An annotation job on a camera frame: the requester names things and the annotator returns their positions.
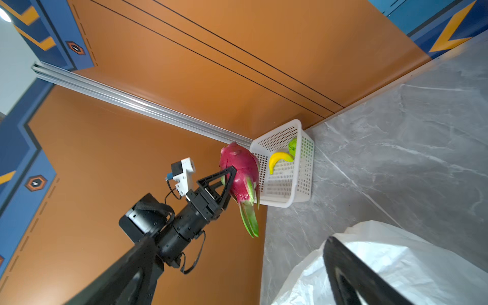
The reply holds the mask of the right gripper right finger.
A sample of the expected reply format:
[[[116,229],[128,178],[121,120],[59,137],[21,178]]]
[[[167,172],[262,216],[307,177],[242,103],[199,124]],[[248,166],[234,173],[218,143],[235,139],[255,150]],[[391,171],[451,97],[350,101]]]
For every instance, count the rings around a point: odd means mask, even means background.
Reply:
[[[337,238],[324,245],[325,269],[336,304],[410,304]]]

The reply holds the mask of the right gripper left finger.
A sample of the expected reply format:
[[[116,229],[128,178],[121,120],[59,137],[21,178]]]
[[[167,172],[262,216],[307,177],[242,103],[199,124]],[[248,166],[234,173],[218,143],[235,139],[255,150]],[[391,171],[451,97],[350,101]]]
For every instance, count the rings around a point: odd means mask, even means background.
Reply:
[[[67,304],[151,304],[164,272],[153,238],[143,237]]]

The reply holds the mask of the red dragon fruit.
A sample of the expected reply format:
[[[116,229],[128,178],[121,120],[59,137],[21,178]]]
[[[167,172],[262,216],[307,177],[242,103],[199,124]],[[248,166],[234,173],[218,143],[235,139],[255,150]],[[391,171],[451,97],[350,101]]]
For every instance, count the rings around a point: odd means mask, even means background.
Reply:
[[[259,237],[259,223],[255,209],[260,209],[260,165],[255,155],[236,142],[221,149],[219,167],[225,170],[233,166],[236,176],[231,187],[231,196],[240,208],[243,224],[252,238]]]

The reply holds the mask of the white plastic bag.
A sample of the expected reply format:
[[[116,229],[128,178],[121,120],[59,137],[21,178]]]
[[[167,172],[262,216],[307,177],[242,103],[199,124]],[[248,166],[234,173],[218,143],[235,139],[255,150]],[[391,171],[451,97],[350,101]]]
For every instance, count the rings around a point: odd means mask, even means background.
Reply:
[[[487,304],[485,271],[408,231],[365,221],[334,236],[413,304]],[[274,304],[334,304],[323,251],[291,271]]]

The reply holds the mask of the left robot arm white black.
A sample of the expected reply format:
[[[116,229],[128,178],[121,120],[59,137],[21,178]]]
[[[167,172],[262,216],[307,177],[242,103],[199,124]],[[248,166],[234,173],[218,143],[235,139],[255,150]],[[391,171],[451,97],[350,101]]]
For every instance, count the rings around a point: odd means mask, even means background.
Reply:
[[[121,217],[119,227],[133,243],[144,236],[153,238],[156,263],[165,263],[188,274],[200,259],[197,258],[191,267],[186,268],[184,249],[192,240],[205,236],[204,227],[217,220],[227,209],[236,174],[237,169],[230,166],[198,180],[198,189],[188,191],[187,205],[179,213],[148,193]]]

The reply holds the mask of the green apple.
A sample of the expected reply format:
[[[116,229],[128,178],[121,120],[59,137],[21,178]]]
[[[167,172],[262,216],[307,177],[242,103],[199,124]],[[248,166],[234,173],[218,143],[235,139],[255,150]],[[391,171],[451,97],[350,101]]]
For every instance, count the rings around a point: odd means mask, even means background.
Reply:
[[[292,139],[288,144],[288,152],[294,158],[296,156],[297,139]]]

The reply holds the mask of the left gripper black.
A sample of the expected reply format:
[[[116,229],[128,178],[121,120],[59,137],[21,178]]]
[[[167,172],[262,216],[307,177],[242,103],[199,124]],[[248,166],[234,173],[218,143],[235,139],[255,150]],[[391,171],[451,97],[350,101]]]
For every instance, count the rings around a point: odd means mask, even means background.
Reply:
[[[188,191],[186,199],[207,221],[215,221],[227,209],[237,170],[230,166],[197,181],[198,189]]]

